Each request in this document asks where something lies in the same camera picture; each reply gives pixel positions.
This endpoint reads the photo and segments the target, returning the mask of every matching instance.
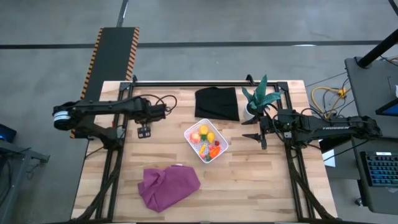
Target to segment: potted plant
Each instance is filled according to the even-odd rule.
[[[280,93],[270,93],[266,94],[267,90],[267,75],[261,79],[260,84],[254,90],[254,94],[250,94],[245,87],[242,87],[242,92],[245,97],[248,99],[248,103],[244,108],[244,118],[245,120],[250,120],[256,114],[261,113],[262,110],[266,107],[266,104],[272,103],[275,100],[280,99]]]

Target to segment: black cloth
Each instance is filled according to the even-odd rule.
[[[204,88],[195,98],[195,117],[239,121],[235,88]]]

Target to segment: yellow and black hazard tape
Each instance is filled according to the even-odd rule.
[[[95,59],[95,55],[97,54],[98,45],[100,43],[100,39],[101,39],[101,35],[102,35],[102,30],[103,30],[102,28],[99,29],[99,33],[98,33],[98,36],[97,36],[97,41],[95,42],[95,45],[94,45],[93,55],[91,56],[90,65],[88,66],[88,72],[87,72],[87,75],[86,75],[85,84],[83,85],[83,89],[82,89],[81,94],[80,94],[80,100],[84,99],[85,95],[86,95],[86,90],[87,90],[87,87],[88,87],[88,81],[90,80],[91,72],[93,70],[94,59]],[[75,138],[75,130],[74,129],[72,129],[72,131],[70,133],[70,137],[71,138]]]
[[[126,80],[132,80],[132,68],[134,68],[134,62],[136,61],[136,52],[138,45],[138,36],[139,36],[139,28],[134,28],[134,34],[132,35],[132,43],[130,48],[130,56],[129,61],[127,63],[127,72],[126,72]]]

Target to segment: green plant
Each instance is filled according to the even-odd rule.
[[[249,105],[252,109],[256,110],[259,106],[272,103],[280,99],[280,93],[270,93],[266,95],[267,90],[267,75],[261,79],[259,86],[254,90],[254,94],[250,94],[245,87],[242,87],[242,92],[248,99]]]

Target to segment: black desk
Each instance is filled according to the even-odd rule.
[[[376,115],[376,110],[396,98],[398,67],[386,61],[374,61],[368,69],[356,64],[354,58],[345,60],[348,78],[354,95],[358,115],[375,119],[385,138],[398,139],[398,117]],[[353,145],[363,140],[353,139]],[[361,198],[370,211],[398,215],[398,189],[370,187],[359,153],[362,151],[398,152],[398,140],[378,139],[354,148],[360,180]]]

